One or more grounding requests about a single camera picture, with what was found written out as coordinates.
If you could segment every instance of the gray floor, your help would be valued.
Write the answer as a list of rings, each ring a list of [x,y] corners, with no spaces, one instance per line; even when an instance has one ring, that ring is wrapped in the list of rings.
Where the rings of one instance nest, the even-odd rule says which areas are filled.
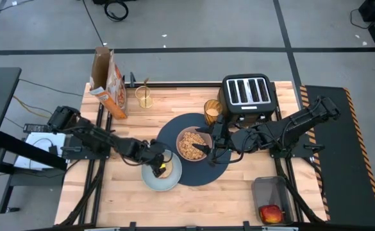
[[[270,0],[138,0],[127,3],[129,17],[119,23],[109,21],[102,6],[85,1],[103,42],[113,48],[284,47]],[[292,47],[375,47],[367,30],[349,23],[349,12],[362,0],[279,2]],[[354,21],[363,23],[358,14]],[[36,0],[0,13],[0,50],[93,49],[100,45],[81,1]],[[0,56],[0,67],[21,67],[21,79],[81,94],[92,58],[7,55]],[[295,58],[303,84],[349,88],[375,174],[375,53],[296,53]],[[132,71],[137,78],[150,77],[151,81],[222,80],[238,73],[293,80],[286,53],[117,54],[116,61],[124,74]],[[81,102],[80,97],[26,82],[19,83],[15,95],[48,110],[57,105],[78,108]],[[46,122],[26,113],[14,101],[6,116],[18,124]],[[1,130],[18,138],[24,136],[7,120]],[[0,197],[6,177],[0,176]],[[22,210],[1,214],[0,230],[50,227],[60,190],[17,188],[10,203]]]

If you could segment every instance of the black mat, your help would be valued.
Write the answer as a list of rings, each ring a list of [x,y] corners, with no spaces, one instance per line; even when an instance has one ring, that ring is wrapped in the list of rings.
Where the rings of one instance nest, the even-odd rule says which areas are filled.
[[[179,156],[183,171],[179,184],[188,186],[205,185],[221,176],[226,170],[228,164],[216,164],[215,167],[211,167],[206,159],[198,162],[191,162],[181,157],[177,152],[176,139],[179,133],[189,126],[207,127],[204,121],[204,115],[189,113],[172,119],[160,130],[157,140],[169,145],[172,151]],[[229,161],[230,156],[231,152],[227,151],[223,156],[218,158],[218,160]]]
[[[375,226],[375,194],[343,88],[306,86],[309,102],[330,97],[340,109],[337,121],[314,128],[330,223]]]

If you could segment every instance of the red apple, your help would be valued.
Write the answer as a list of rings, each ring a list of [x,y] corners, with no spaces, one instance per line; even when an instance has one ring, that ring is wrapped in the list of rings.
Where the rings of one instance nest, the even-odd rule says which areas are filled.
[[[260,217],[263,223],[276,224],[283,221],[283,213],[277,205],[261,206]]]

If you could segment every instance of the black toaster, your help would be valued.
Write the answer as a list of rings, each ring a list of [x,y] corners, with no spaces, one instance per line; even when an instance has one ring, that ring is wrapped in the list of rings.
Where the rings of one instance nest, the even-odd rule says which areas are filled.
[[[224,118],[242,125],[267,121],[277,108],[275,88],[264,74],[224,77],[218,99]]]

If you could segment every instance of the cereal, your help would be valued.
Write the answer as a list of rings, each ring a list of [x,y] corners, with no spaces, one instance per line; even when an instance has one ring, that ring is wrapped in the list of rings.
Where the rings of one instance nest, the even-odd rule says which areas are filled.
[[[206,145],[199,134],[186,132],[179,142],[180,154],[189,160],[197,160],[203,157],[204,153],[193,147],[192,144]]]

